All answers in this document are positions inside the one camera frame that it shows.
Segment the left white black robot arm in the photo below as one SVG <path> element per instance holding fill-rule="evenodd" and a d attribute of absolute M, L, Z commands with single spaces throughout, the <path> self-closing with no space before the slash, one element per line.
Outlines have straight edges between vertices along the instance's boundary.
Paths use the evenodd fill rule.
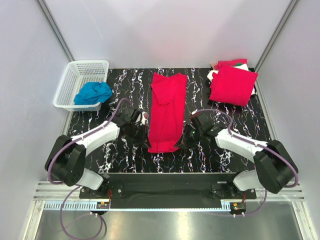
<path fill-rule="evenodd" d="M 85 167 L 87 156 L 122 137 L 135 146 L 150 148 L 147 118 L 146 112 L 127 107 L 85 133 L 73 137 L 59 136 L 44 166 L 48 179 L 68 187 L 85 187 L 95 197 L 103 198 L 108 193 L 107 177 Z"/>

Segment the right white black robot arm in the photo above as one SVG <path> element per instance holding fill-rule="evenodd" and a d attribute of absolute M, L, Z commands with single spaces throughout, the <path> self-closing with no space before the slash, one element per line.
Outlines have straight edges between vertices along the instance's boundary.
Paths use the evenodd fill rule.
<path fill-rule="evenodd" d="M 228 195 L 239 198 L 245 191 L 264 188 L 277 194 L 289 188 L 289 182 L 298 184 L 298 168 L 285 146 L 278 140 L 255 140 L 232 131 L 229 127 L 214 123 L 203 115 L 193 115 L 175 144 L 179 149 L 191 149 L 207 141 L 217 147 L 238 154 L 254 164 L 254 169 L 237 173 L 227 185 Z"/>

